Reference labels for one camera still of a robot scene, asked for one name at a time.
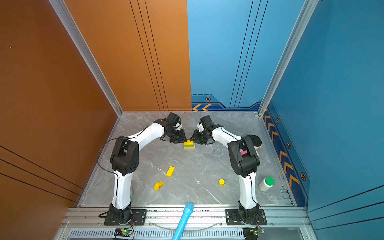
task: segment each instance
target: green bottle cap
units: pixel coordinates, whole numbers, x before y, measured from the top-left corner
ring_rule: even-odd
[[[268,186],[272,186],[274,183],[275,183],[275,180],[271,177],[268,177],[265,179],[265,183],[268,185]]]

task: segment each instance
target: microphone head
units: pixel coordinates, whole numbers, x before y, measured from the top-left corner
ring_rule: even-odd
[[[194,208],[194,205],[192,203],[187,203],[186,206],[184,207],[184,211],[185,210],[190,210],[190,211],[193,211],[193,208]]]

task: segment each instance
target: blue wall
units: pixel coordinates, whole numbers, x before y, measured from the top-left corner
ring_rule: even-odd
[[[192,95],[213,95],[227,108],[260,101],[303,3],[188,0]]]
[[[320,0],[272,98],[307,169],[320,240],[358,239],[340,236],[382,224],[353,222],[384,216],[383,9],[383,1]]]

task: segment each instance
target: black mounting plate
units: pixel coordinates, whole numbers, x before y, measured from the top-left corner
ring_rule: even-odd
[[[131,209],[132,217],[135,216],[135,226],[143,226],[147,217],[146,209]],[[133,225],[133,219],[129,220],[129,223]],[[119,225],[119,221],[110,212],[107,213],[107,217],[104,221],[105,226],[116,226]]]
[[[241,222],[240,215],[238,212],[239,212],[239,209],[226,209],[225,210],[225,217],[227,220],[227,225],[246,225],[246,224],[243,224]],[[260,213],[258,215],[256,215],[255,220],[249,225],[256,225],[256,220],[257,220],[258,225],[267,225],[265,212],[263,209],[260,209]]]

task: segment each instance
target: blue microphone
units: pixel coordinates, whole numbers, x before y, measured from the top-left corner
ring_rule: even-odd
[[[187,203],[184,207],[183,216],[180,219],[179,224],[177,225],[177,229],[175,232],[175,235],[173,235],[172,240],[179,240],[181,235],[184,232],[185,225],[187,224],[187,221],[189,217],[191,216],[193,212],[194,205],[192,203]]]

